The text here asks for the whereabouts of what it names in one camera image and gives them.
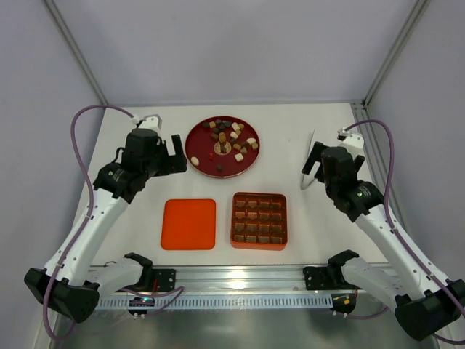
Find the right aluminium frame post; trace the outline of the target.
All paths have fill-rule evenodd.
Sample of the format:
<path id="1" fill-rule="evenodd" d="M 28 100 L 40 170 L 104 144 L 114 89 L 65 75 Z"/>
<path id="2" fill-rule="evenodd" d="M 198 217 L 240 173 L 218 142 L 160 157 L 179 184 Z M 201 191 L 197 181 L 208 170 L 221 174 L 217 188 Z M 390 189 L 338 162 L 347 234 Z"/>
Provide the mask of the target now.
<path id="1" fill-rule="evenodd" d="M 363 106 L 365 109 L 368 109 L 370 104 L 373 102 L 374 97 L 386 80 L 389 72 L 397 62 L 398 57 L 402 53 L 405 45 L 408 43 L 412 33 L 414 32 L 416 26 L 420 22 L 430 3 L 430 0 L 414 1 L 411 11 L 400 27 L 399 33 L 389 48 L 387 56 L 385 57 L 380 69 L 376 73 L 376 76 L 367 91 L 367 94 L 363 100 Z"/>

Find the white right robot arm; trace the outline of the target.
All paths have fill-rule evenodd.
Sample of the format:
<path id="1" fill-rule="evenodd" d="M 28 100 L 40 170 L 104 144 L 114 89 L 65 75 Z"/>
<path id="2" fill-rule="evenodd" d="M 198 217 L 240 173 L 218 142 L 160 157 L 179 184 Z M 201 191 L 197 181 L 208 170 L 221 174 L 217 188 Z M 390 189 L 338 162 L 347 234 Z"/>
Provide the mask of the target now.
<path id="1" fill-rule="evenodd" d="M 324 183 L 334 206 L 372 240 L 397 275 L 389 276 L 358 253 L 346 250 L 328 259 L 322 276 L 311 273 L 310 283 L 366 290 L 395 314 L 404 332 L 421 341 L 458 320 L 464 309 L 464 281 L 452 280 L 435 267 L 403 228 L 395 225 L 380 190 L 357 178 L 364 161 L 345 147 L 316 142 L 302 174 L 318 166 L 315 179 Z"/>

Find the brown chocolate on centre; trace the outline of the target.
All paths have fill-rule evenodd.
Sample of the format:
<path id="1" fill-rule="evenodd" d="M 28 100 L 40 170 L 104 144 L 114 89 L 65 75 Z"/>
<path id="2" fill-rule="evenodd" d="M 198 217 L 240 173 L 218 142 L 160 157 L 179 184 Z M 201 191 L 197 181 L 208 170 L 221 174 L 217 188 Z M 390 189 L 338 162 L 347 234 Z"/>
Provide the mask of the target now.
<path id="1" fill-rule="evenodd" d="M 226 143 L 226 141 L 227 141 L 227 138 L 226 138 L 225 133 L 220 133 L 220 134 L 219 134 L 219 142 L 220 142 L 222 145 L 224 145 L 224 144 Z"/>

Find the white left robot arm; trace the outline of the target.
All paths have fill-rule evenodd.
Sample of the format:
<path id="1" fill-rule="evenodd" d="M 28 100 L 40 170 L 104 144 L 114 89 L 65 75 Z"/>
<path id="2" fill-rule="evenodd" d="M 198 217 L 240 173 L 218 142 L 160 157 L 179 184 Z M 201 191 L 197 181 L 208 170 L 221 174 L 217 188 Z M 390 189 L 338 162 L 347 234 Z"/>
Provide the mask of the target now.
<path id="1" fill-rule="evenodd" d="M 152 129 L 135 128 L 126 137 L 121 156 L 98 172 L 91 186 L 86 211 L 78 219 L 62 246 L 42 269 L 31 268 L 26 286 L 43 305 L 80 324 L 90 317 L 99 300 L 128 288 L 153 288 L 153 262 L 130 252 L 100 272 L 90 265 L 118 218 L 126 211 L 148 180 L 187 171 L 181 137 L 171 137 L 174 154 Z"/>

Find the orange box lid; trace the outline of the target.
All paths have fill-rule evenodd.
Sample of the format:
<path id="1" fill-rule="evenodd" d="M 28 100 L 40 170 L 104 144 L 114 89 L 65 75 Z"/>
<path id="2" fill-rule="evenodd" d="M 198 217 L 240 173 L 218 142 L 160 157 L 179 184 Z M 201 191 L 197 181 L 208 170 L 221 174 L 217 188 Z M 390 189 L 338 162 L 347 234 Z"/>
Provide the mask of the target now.
<path id="1" fill-rule="evenodd" d="M 216 202 L 173 198 L 165 203 L 161 247 L 168 251 L 210 250 L 216 241 Z"/>

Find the aluminium frame post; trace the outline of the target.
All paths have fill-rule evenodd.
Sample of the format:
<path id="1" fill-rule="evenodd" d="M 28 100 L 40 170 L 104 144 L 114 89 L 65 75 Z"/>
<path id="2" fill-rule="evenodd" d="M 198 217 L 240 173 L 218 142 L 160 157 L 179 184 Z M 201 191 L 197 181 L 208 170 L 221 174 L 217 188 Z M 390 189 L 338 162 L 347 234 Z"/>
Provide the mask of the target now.
<path id="1" fill-rule="evenodd" d="M 414 32 L 416 26 L 420 22 L 430 3 L 430 0 L 414 1 L 411 11 L 400 27 L 399 33 L 389 48 L 387 56 L 385 57 L 380 69 L 376 73 L 376 76 L 367 91 L 367 94 L 363 100 L 363 106 L 365 109 L 368 109 L 370 104 L 373 102 L 374 97 L 386 80 L 389 72 L 397 62 L 398 57 L 402 53 L 405 45 L 408 43 L 412 33 Z"/>
<path id="2" fill-rule="evenodd" d="M 75 40 L 68 24 L 65 21 L 61 11 L 58 8 L 56 1 L 53 0 L 43 0 L 43 4 L 46 7 L 49 16 L 52 19 L 52 22 L 56 26 L 57 30 L 59 31 L 62 39 L 66 43 L 70 53 L 73 56 L 73 59 L 76 61 L 80 71 L 83 73 L 86 82 L 90 86 L 91 90 L 97 97 L 97 99 L 102 104 L 107 104 L 108 99 L 106 98 L 105 94 L 103 93 L 100 85 L 98 84 L 90 65 L 88 64 L 86 58 L 84 57 L 81 48 L 79 47 L 77 41 Z"/>

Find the orange chocolate box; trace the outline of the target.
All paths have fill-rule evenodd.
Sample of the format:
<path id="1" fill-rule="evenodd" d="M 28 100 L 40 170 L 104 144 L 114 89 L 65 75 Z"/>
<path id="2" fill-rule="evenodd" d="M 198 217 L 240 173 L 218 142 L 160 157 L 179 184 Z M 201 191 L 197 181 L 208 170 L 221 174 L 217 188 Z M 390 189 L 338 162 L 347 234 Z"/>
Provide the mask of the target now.
<path id="1" fill-rule="evenodd" d="M 232 199 L 232 247 L 265 251 L 285 249 L 288 214 L 283 194 L 237 192 Z"/>

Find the aluminium mounting rail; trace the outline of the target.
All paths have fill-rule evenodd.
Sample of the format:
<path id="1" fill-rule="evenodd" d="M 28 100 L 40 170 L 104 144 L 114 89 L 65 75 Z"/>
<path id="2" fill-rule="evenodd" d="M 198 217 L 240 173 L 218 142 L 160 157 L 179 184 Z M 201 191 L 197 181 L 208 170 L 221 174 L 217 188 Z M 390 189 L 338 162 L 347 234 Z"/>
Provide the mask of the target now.
<path id="1" fill-rule="evenodd" d="M 173 266 L 175 286 L 187 292 L 304 291 L 304 265 Z"/>

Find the left aluminium frame post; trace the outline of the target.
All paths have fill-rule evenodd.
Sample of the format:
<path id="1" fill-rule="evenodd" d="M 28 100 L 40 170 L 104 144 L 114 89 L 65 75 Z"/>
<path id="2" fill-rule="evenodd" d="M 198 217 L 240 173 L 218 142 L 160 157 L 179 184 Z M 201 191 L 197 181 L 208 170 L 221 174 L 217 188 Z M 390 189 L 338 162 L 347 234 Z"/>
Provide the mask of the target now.
<path id="1" fill-rule="evenodd" d="M 43 4 L 46 7 L 49 16 L 52 19 L 52 22 L 56 26 L 57 30 L 59 31 L 62 39 L 66 43 L 70 53 L 73 56 L 73 59 L 76 61 L 80 71 L 83 73 L 86 82 L 90 86 L 91 90 L 97 97 L 97 99 L 102 104 L 107 104 L 108 99 L 106 98 L 105 94 L 103 93 L 100 85 L 98 84 L 90 65 L 88 64 L 86 58 L 84 57 L 81 48 L 79 47 L 77 41 L 75 40 L 68 24 L 65 21 L 61 11 L 58 8 L 56 1 L 53 0 L 43 0 Z"/>

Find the round dark red tray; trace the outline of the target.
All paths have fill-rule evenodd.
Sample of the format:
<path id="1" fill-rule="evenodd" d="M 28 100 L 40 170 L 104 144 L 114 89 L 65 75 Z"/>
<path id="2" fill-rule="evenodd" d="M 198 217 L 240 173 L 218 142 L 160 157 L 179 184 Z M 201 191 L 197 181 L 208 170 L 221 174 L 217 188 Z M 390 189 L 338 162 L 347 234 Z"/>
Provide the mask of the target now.
<path id="1" fill-rule="evenodd" d="M 219 134 L 225 133 L 227 141 L 224 145 L 219 142 Z M 248 138 L 256 140 L 248 144 Z M 237 151 L 234 144 L 241 146 Z M 193 168 L 203 175 L 214 178 L 230 178 L 243 174 L 258 159 L 261 140 L 258 132 L 247 121 L 234 116 L 212 116 L 198 122 L 187 134 L 185 140 L 185 154 Z M 209 160 L 213 153 L 214 160 Z M 243 160 L 237 162 L 235 155 L 243 154 Z M 196 157 L 199 165 L 195 166 L 191 158 Z M 222 165 L 219 172 L 217 165 Z"/>

